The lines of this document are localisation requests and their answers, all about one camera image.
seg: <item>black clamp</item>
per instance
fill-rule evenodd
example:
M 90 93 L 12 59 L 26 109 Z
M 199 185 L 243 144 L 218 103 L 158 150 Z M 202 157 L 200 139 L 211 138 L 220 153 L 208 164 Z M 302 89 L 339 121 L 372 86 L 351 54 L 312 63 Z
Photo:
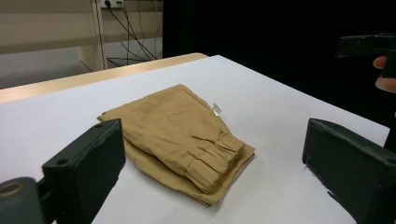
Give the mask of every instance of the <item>black clamp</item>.
M 387 55 L 381 77 L 396 77 L 396 34 L 342 36 L 335 54 L 337 58 Z

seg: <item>elastic cuff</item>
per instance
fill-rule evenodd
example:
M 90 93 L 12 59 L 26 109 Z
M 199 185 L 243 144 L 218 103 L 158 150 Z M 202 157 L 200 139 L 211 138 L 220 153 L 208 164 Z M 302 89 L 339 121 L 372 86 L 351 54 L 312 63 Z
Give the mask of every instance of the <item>elastic cuff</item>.
M 224 173 L 245 143 L 234 136 L 222 133 L 215 145 L 209 145 L 205 153 L 194 159 L 185 176 L 203 192 L 209 192 Z

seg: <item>power outlet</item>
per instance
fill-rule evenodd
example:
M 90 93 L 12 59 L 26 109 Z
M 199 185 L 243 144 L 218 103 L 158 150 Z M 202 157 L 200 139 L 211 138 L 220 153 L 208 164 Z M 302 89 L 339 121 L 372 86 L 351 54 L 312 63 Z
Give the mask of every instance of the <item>power outlet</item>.
M 102 7 L 107 8 L 105 1 L 106 0 L 101 0 Z M 121 7 L 120 3 L 123 3 L 123 0 L 108 0 L 108 1 L 110 2 L 110 7 L 111 8 L 113 8 L 113 7 Z

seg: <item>electrical cable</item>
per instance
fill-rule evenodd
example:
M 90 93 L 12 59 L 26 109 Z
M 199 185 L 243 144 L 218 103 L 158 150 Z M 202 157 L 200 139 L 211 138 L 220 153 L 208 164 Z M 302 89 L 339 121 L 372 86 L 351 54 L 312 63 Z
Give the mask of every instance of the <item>electrical cable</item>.
M 134 29 L 132 28 L 131 23 L 128 22 L 129 26 L 132 28 L 132 32 L 129 32 L 128 29 L 122 24 L 122 22 L 119 20 L 119 18 L 114 15 L 113 11 L 111 10 L 111 8 L 109 9 L 111 15 L 113 15 L 113 17 L 119 22 L 119 24 L 124 28 L 124 30 L 126 32 L 128 32 L 128 34 L 134 38 L 134 40 L 140 45 L 141 48 L 143 48 L 143 52 L 146 54 L 146 56 L 150 59 L 150 57 L 147 55 L 147 52 L 149 53 L 149 55 L 151 55 L 151 57 L 156 60 L 157 58 L 137 39 L 135 33 L 134 33 Z
M 128 11 L 127 11 L 127 9 L 126 9 L 126 7 L 125 7 L 125 5 L 124 4 L 122 4 L 122 7 L 123 7 L 123 9 L 124 9 L 124 12 L 126 13 L 126 14 L 128 14 Z M 139 12 L 139 18 L 140 18 L 140 30 L 142 31 L 141 33 L 142 33 L 142 38 L 143 38 L 143 41 L 145 40 L 145 37 L 144 37 L 144 32 L 143 32 L 143 28 L 142 28 L 142 26 L 141 26 L 141 15 L 140 15 L 140 8 L 138 7 L 137 8 L 138 9 L 138 12 Z M 151 57 L 153 57 L 154 58 L 154 60 L 156 60 L 157 59 L 157 57 L 156 56 L 154 56 L 144 45 L 143 45 L 143 43 L 142 42 L 140 42 L 138 39 L 137 39 L 137 37 L 136 37 L 136 34 L 134 33 L 134 28 L 132 28 L 132 24 L 128 21 L 128 26 L 129 27 L 131 27 L 131 30 L 132 30 L 132 32 L 133 32 L 133 37 L 134 37 L 134 39 L 137 41 L 137 43 L 140 45 L 140 47 L 141 47 L 141 49 L 143 50 L 143 52 L 146 54 L 146 56 L 149 58 L 149 56 L 147 55 L 147 53 L 146 53 L 146 51 L 151 55 Z
M 125 31 L 127 32 L 127 34 L 128 34 L 128 41 L 127 41 L 127 42 L 128 42 L 128 47 L 125 47 L 125 46 L 123 45 L 123 43 L 120 42 L 120 43 L 122 44 L 122 46 L 127 50 L 127 58 L 126 58 L 127 64 L 129 64 L 129 60 L 132 60 L 132 59 L 129 58 L 129 53 L 131 53 L 132 55 L 135 56 L 134 61 L 136 61 L 136 62 L 147 62 L 147 61 L 151 61 L 151 60 L 156 60 L 156 59 L 157 59 L 156 38 L 157 38 L 157 35 L 158 35 L 158 33 L 159 33 L 159 29 L 161 29 L 161 26 L 157 29 L 157 34 L 156 34 L 156 37 L 155 37 L 155 39 L 154 39 L 154 48 L 155 48 L 154 54 L 155 54 L 155 55 L 153 55 L 153 54 L 143 45 L 143 41 L 141 42 L 141 41 L 137 38 L 136 34 L 134 33 L 134 28 L 132 27 L 132 24 L 131 24 L 130 21 L 129 21 L 128 11 L 127 11 L 125 5 L 124 5 L 122 2 L 118 2 L 118 3 L 117 3 L 117 4 L 120 5 L 120 7 L 121 7 L 121 9 L 122 9 L 122 11 L 123 11 L 123 14 L 124 14 L 124 16 L 125 16 L 125 18 L 126 18 L 126 21 L 127 21 L 127 25 L 126 25 L 126 26 L 127 26 L 127 27 L 125 27 L 125 25 L 122 24 L 122 22 L 119 20 L 119 18 L 118 18 L 118 17 L 113 13 L 113 11 L 111 10 L 111 3 L 110 3 L 110 1 L 109 1 L 109 0 L 106 0 L 106 1 L 105 1 L 105 4 L 106 4 L 106 6 L 107 6 L 109 12 L 112 14 L 112 16 L 119 22 L 119 24 L 124 28 L 124 30 L 125 30 Z M 140 7 L 139 7 L 139 6 L 140 6 L 140 1 L 138 1 L 138 11 L 139 11 L 139 18 L 141 18 L 141 15 L 140 15 Z M 155 0 L 155 10 L 156 10 L 156 14 L 157 14 L 157 12 L 158 12 L 158 9 L 157 9 L 157 0 Z M 141 24 L 141 20 L 140 20 L 139 24 L 140 24 L 140 29 L 143 31 L 142 24 Z M 138 56 L 137 54 L 135 54 L 135 53 L 133 53 L 133 52 L 130 51 L 130 46 L 129 46 L 129 44 L 130 44 L 130 36 L 131 36 L 131 37 L 136 41 L 136 43 L 140 46 L 140 49 L 139 49 L 139 51 L 137 52 L 137 54 L 142 50 L 143 53 L 146 55 L 147 59 L 144 59 L 144 58 L 142 58 L 142 57 Z M 108 58 L 108 59 L 107 59 L 109 62 L 113 63 L 113 64 L 116 65 L 116 66 L 122 66 L 122 65 L 121 65 L 120 63 L 114 62 L 113 59 L 125 60 L 125 59 L 122 59 L 122 58 Z

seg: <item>clothing label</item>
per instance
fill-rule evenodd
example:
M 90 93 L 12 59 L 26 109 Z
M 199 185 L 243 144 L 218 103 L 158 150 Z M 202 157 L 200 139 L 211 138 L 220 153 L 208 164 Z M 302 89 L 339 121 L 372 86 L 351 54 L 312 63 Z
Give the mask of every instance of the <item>clothing label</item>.
M 216 116 L 220 115 L 221 108 L 218 106 L 218 104 L 216 103 L 213 104 L 213 111 L 215 112 Z

